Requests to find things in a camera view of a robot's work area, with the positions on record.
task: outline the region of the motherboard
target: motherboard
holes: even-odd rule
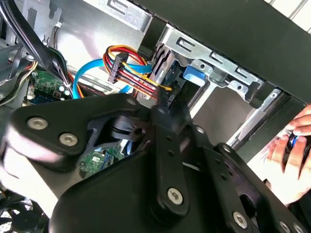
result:
[[[24,98],[23,106],[69,99],[71,98],[64,83],[45,71],[36,70],[29,80],[27,96]],[[122,150],[123,147],[120,142],[112,148],[105,150],[98,148],[83,155],[78,163],[80,176],[85,179],[123,159]]]

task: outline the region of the metal screw head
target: metal screw head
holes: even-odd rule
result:
[[[231,151],[230,151],[230,148],[229,148],[227,145],[224,145],[223,148],[224,148],[224,150],[227,151],[228,153],[231,152]]]
[[[299,227],[296,223],[294,223],[294,228],[298,233],[303,233],[303,230],[301,229],[301,227]]]
[[[158,108],[159,112],[162,113],[162,114],[165,114],[165,111],[161,108]]]
[[[201,127],[196,127],[197,131],[199,131],[200,133],[204,133],[204,130]]]
[[[241,227],[242,229],[246,229],[247,228],[247,221],[244,218],[244,216],[241,215],[239,212],[234,212],[233,213],[233,219],[238,224],[238,226]]]
[[[286,233],[291,233],[291,229],[286,225],[285,222],[280,221],[280,225]]]
[[[136,105],[135,101],[131,100],[131,99],[127,99],[126,100],[129,104],[131,105]]]
[[[183,203],[183,195],[175,188],[170,188],[167,191],[167,196],[175,205],[181,205]]]
[[[33,61],[35,60],[34,56],[32,56],[32,55],[30,55],[30,54],[27,55],[26,59],[27,59],[28,61],[30,61],[30,62],[33,62]]]
[[[277,93],[272,93],[271,94],[271,98],[276,98],[277,97]]]
[[[65,146],[73,147],[77,145],[78,138],[72,133],[63,133],[62,135],[60,135],[59,141]]]
[[[43,130],[45,129],[49,124],[48,122],[40,117],[33,117],[30,118],[27,121],[27,125],[32,128],[33,130]]]

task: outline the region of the white wire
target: white wire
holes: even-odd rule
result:
[[[0,104],[0,107],[11,102],[13,99],[16,98],[16,96],[18,95],[18,93],[20,92],[21,88],[23,87],[23,84],[25,82],[25,80],[29,77],[29,75],[31,75],[31,73],[36,69],[36,67],[38,66],[38,62],[34,62],[33,66],[31,67],[31,69],[20,79],[19,82],[19,86],[17,89],[17,92],[14,94],[14,96],[12,96],[10,99],[8,99],[6,102]]]

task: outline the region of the human hand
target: human hand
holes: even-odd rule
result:
[[[311,189],[311,156],[302,164],[306,138],[300,136],[294,145],[287,164],[283,157],[289,138],[282,136],[270,148],[265,160],[270,190],[286,206],[299,200]]]
[[[311,104],[304,108],[287,126],[295,135],[311,135]]]

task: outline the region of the fan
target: fan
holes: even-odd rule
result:
[[[11,193],[0,204],[1,215],[7,212],[10,217],[0,217],[0,227],[11,223],[5,233],[45,233],[48,218],[39,205],[15,193]]]

